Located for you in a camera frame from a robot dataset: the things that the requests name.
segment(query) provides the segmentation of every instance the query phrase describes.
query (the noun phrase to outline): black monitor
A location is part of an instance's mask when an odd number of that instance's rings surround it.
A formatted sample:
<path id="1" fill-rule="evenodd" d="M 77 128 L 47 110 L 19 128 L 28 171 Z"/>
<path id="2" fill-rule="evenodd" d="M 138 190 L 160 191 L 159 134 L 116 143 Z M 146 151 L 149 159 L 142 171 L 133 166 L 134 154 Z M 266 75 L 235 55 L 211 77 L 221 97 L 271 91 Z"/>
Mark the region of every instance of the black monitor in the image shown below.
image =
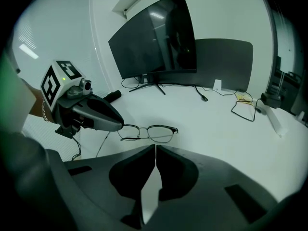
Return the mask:
<path id="1" fill-rule="evenodd" d="M 198 73 L 160 75 L 160 83 L 213 88 L 215 80 L 219 79 L 223 89 L 248 89 L 254 55 L 250 42 L 227 38 L 203 38 L 195 42 Z"/>
<path id="2" fill-rule="evenodd" d="M 123 79 L 154 73 L 196 73 L 193 26 L 185 0 L 160 0 L 109 40 Z"/>

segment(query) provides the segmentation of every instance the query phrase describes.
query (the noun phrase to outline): monitor screen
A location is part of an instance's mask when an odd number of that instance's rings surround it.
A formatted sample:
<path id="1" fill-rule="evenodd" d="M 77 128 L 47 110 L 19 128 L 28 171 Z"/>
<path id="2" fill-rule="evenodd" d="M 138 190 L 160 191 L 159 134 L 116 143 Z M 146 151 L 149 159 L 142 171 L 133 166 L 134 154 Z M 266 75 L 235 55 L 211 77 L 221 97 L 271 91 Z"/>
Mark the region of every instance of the monitor screen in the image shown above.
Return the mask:
<path id="1" fill-rule="evenodd" d="M 160 0 L 142 10 L 113 35 L 109 46 L 123 79 L 196 72 L 193 26 L 185 0 Z"/>

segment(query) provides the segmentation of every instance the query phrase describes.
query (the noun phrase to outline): bracelet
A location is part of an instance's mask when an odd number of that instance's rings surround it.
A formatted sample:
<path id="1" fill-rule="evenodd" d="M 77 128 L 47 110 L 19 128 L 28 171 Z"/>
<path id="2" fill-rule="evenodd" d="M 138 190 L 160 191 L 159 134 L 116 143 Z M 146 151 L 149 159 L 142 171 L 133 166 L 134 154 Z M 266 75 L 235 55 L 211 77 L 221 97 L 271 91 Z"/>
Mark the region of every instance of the bracelet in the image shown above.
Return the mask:
<path id="1" fill-rule="evenodd" d="M 47 119 L 46 114 L 45 114 L 45 106 L 44 106 L 44 104 L 45 104 L 45 99 L 43 99 L 43 103 L 42 103 L 42 114 L 43 114 L 44 120 L 46 122 L 49 122 L 49 120 Z"/>

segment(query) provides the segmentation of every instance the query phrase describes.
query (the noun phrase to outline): small white object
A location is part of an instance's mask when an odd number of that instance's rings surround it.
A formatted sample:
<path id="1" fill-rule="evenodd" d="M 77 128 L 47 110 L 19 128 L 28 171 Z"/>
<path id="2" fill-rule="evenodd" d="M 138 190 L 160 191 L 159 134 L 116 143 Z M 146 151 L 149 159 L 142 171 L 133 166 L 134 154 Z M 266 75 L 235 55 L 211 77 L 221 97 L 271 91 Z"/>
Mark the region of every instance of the small white object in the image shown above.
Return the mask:
<path id="1" fill-rule="evenodd" d="M 279 137 L 284 136 L 288 132 L 288 127 L 285 123 L 284 118 L 280 115 L 279 108 L 273 109 L 269 106 L 265 106 L 266 113 L 272 123 L 275 132 Z"/>
<path id="2" fill-rule="evenodd" d="M 305 112 L 302 111 L 302 112 L 297 116 L 296 119 L 297 119 L 299 122 L 302 122 L 302 121 L 303 121 L 303 118 L 304 118 L 304 115 L 305 115 Z"/>
<path id="3" fill-rule="evenodd" d="M 215 79 L 213 90 L 215 91 L 221 91 L 221 80 L 220 79 Z"/>
<path id="4" fill-rule="evenodd" d="M 146 84 L 146 83 L 149 83 L 148 81 L 148 75 L 147 74 L 144 74 L 142 75 L 143 76 L 143 83 Z"/>

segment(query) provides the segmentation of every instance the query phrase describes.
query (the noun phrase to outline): ceiling light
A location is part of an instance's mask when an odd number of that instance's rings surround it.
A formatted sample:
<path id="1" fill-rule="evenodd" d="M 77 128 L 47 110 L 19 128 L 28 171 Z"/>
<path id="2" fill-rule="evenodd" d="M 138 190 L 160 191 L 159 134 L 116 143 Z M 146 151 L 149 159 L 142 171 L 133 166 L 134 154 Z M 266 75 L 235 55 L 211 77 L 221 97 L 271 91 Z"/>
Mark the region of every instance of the ceiling light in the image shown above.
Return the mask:
<path id="1" fill-rule="evenodd" d="M 161 16 L 160 14 L 157 14 L 157 13 L 150 13 L 150 15 L 155 16 L 155 17 L 157 17 L 159 19 L 164 19 L 163 16 Z"/>
<path id="2" fill-rule="evenodd" d="M 30 48 L 27 47 L 25 44 L 22 44 L 21 46 L 19 46 L 19 49 L 21 49 L 27 55 L 31 56 L 33 59 L 39 58 L 39 56 L 36 55 L 33 51 L 31 51 Z"/>

